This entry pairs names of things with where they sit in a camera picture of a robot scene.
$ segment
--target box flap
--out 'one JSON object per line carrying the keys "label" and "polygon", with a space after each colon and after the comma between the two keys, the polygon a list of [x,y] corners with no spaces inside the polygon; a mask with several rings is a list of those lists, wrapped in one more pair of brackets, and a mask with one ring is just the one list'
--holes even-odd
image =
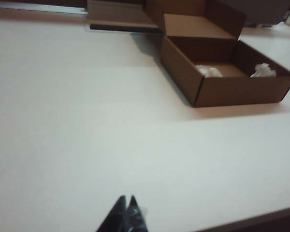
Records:
{"label": "box flap", "polygon": [[217,0],[147,0],[145,11],[167,36],[237,40],[246,20]]}
{"label": "box flap", "polygon": [[166,36],[161,47],[161,62],[190,104],[194,105],[204,77]]}
{"label": "box flap", "polygon": [[164,21],[167,36],[237,39],[202,16],[164,14]]}

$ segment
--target dark object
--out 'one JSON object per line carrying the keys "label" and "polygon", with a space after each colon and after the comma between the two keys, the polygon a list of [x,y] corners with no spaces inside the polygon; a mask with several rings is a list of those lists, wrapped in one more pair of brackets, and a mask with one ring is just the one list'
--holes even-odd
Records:
{"label": "dark object", "polygon": [[276,25],[290,7],[290,0],[220,0],[247,15],[246,24]]}
{"label": "dark object", "polygon": [[131,197],[126,208],[126,197],[121,196],[97,232],[148,232],[135,197]]}
{"label": "dark object", "polygon": [[162,31],[158,28],[129,27],[129,26],[116,26],[103,24],[90,24],[89,27],[91,30],[111,30],[111,31],[138,32],[148,34],[162,34]]}
{"label": "dark object", "polygon": [[87,0],[8,0],[8,1],[41,4],[41,5],[52,5],[52,6],[70,6],[82,8],[87,7]]}
{"label": "dark object", "polygon": [[290,208],[198,232],[290,232]]}

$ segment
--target table surface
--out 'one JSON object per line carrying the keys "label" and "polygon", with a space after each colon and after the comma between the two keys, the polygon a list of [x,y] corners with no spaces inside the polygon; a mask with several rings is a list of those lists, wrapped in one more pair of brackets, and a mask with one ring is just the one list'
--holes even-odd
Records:
{"label": "table surface", "polygon": [[[290,28],[241,40],[290,69]],[[290,92],[195,109],[160,37],[89,31],[83,15],[0,9],[0,231],[92,232],[134,194],[151,232],[290,207]]]}

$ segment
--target black object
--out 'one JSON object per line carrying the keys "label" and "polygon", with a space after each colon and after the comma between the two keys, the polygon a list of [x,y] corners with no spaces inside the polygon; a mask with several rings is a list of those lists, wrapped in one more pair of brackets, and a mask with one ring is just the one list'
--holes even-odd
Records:
{"label": "black object", "polygon": [[139,32],[149,34],[162,34],[162,31],[158,28],[128,27],[128,26],[101,25],[101,24],[90,24],[89,27],[91,30],[112,30],[112,31]]}
{"label": "black object", "polygon": [[97,232],[148,232],[135,197],[131,197],[126,208],[126,197],[121,196]]}

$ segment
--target white table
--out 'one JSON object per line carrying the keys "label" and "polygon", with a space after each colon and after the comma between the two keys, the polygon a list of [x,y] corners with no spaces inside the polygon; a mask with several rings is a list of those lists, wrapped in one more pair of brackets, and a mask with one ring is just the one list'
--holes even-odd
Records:
{"label": "white table", "polygon": [[[195,109],[157,36],[89,32],[83,16],[0,9],[0,232],[93,232],[135,194],[151,232],[290,207],[290,92]],[[290,28],[241,39],[290,69]]]}

